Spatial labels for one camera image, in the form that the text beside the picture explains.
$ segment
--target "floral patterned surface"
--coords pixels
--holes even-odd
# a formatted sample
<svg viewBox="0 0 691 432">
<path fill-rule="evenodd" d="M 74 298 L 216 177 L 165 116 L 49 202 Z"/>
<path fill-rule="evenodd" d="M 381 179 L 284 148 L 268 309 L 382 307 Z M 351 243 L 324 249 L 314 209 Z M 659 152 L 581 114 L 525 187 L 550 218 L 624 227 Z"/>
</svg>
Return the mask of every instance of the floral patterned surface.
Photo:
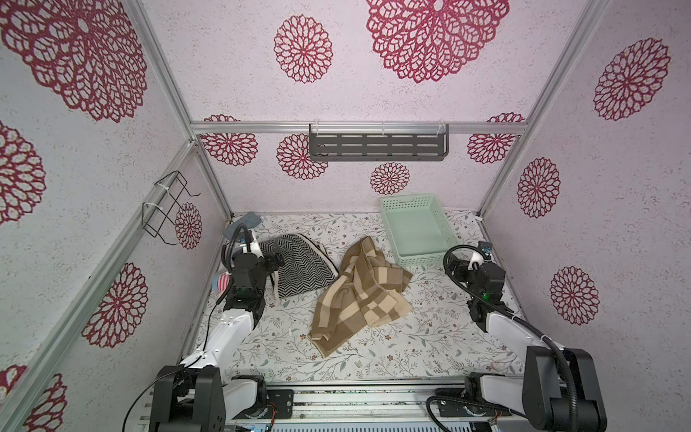
<svg viewBox="0 0 691 432">
<path fill-rule="evenodd" d="M 470 212 L 447 216 L 464 243 L 477 244 L 482 233 Z M 391 247 L 377 213 L 291 214 L 261 216 L 259 240 L 299 232 L 321 242 L 339 265 L 346 250 L 371 236 L 390 261 Z M 465 375 L 474 370 L 520 373 L 521 361 L 502 342 L 483 333 L 467 312 L 469 296 L 448 280 L 442 267 L 409 267 L 414 277 L 404 292 L 413 305 L 405 317 L 377 328 L 365 328 L 329 357 L 321 358 L 307 338 L 321 291 L 277 301 L 266 291 L 264 315 L 234 355 L 227 377 L 263 374 L 269 382 L 336 379 L 403 379 Z M 197 334 L 203 342 L 212 294 Z M 214 312 L 213 326 L 221 311 Z"/>
</svg>

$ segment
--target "brown checkered cloth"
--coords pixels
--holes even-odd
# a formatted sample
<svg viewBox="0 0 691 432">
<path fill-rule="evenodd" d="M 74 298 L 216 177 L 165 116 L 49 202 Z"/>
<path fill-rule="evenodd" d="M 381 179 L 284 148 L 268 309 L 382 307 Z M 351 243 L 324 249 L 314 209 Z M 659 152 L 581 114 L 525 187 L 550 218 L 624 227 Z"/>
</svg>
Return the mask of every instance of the brown checkered cloth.
<svg viewBox="0 0 691 432">
<path fill-rule="evenodd" d="M 401 293 L 413 275 L 386 262 L 371 237 L 350 246 L 341 273 L 316 301 L 310 339 L 328 357 L 365 326 L 390 323 L 413 307 Z"/>
</svg>

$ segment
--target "black and white chevron bag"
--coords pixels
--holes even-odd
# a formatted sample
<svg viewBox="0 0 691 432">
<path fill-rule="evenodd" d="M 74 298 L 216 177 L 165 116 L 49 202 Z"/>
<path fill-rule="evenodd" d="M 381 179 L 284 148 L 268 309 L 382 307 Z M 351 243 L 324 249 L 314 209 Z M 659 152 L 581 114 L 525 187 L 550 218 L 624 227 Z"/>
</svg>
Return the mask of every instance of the black and white chevron bag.
<svg viewBox="0 0 691 432">
<path fill-rule="evenodd" d="M 284 234 L 278 238 L 280 251 L 276 249 L 276 238 L 259 243 L 262 254 L 281 253 L 285 265 L 278 268 L 274 276 L 274 296 L 284 299 L 307 291 L 319 290 L 331 285 L 339 272 L 310 239 L 302 234 Z"/>
</svg>

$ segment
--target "green storage basket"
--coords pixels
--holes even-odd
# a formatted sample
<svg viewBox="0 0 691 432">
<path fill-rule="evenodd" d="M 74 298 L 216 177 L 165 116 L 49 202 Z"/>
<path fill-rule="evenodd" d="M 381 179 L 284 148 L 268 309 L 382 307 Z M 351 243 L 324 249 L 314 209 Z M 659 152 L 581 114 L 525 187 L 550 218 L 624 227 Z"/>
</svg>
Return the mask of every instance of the green storage basket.
<svg viewBox="0 0 691 432">
<path fill-rule="evenodd" d="M 458 244 L 434 194 L 392 196 L 379 204 L 396 264 L 441 264 L 446 251 Z"/>
</svg>

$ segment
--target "red flower pattern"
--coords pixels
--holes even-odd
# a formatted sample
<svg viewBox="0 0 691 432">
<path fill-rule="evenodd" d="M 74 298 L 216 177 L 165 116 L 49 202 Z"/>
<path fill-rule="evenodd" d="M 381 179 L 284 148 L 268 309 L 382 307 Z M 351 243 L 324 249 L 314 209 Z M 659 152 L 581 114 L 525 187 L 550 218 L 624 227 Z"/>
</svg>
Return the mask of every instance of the red flower pattern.
<svg viewBox="0 0 691 432">
<path fill-rule="evenodd" d="M 624 48 L 605 66 L 595 88 L 595 111 L 617 121 L 637 113 L 662 88 L 671 57 L 668 47 L 649 37 Z"/>
<path fill-rule="evenodd" d="M 399 78 L 439 81 L 477 59 L 509 0 L 367 0 L 372 49 Z"/>
<path fill-rule="evenodd" d="M 402 191 L 409 180 L 408 168 L 399 163 L 387 162 L 372 172 L 370 186 L 379 194 L 393 195 Z"/>
<path fill-rule="evenodd" d="M 132 263 L 125 264 L 82 330 L 89 345 L 114 348 L 134 334 L 146 312 L 148 291 L 142 271 Z"/>
<path fill-rule="evenodd" d="M 205 122 L 239 122 L 230 115 L 212 115 Z M 201 135 L 204 148 L 211 156 L 226 165 L 249 164 L 257 155 L 257 141 L 253 133 L 213 133 Z"/>
<path fill-rule="evenodd" d="M 276 159 L 289 176 L 307 180 L 319 177 L 329 162 L 315 162 L 310 158 L 309 137 L 303 133 L 287 136 L 278 144 Z"/>
<path fill-rule="evenodd" d="M 24 432 L 55 432 L 62 425 L 62 415 L 67 407 L 65 393 L 67 386 L 62 382 L 62 374 L 57 373 L 24 422 Z"/>
<path fill-rule="evenodd" d="M 118 0 L 0 0 L 0 29 L 70 109 L 119 122 L 143 104 L 146 62 Z"/>
<path fill-rule="evenodd" d="M 45 177 L 33 145 L 0 122 L 0 225 L 33 211 L 46 190 Z"/>
<path fill-rule="evenodd" d="M 538 158 L 530 162 L 518 181 L 518 204 L 523 213 L 539 218 L 551 211 L 560 184 L 559 171 L 551 160 Z"/>
<path fill-rule="evenodd" d="M 522 122 L 525 119 L 516 113 L 501 113 L 489 119 L 490 122 Z M 468 141 L 468 154 L 476 162 L 491 164 L 504 159 L 516 135 L 510 133 L 475 133 Z"/>
<path fill-rule="evenodd" d="M 334 56 L 331 40 L 314 18 L 294 15 L 283 22 L 274 38 L 281 70 L 296 82 L 314 82 L 329 70 Z"/>
<path fill-rule="evenodd" d="M 559 315 L 572 324 L 587 324 L 598 313 L 598 290 L 588 273 L 580 268 L 559 270 L 552 278 L 549 292 Z"/>
<path fill-rule="evenodd" d="M 202 216 L 192 203 L 180 206 L 175 217 L 175 234 L 185 249 L 194 249 L 202 238 Z"/>
<path fill-rule="evenodd" d="M 13 364 L 9 368 L 0 372 L 0 402 L 5 399 L 25 370 L 26 366 Z"/>
</svg>

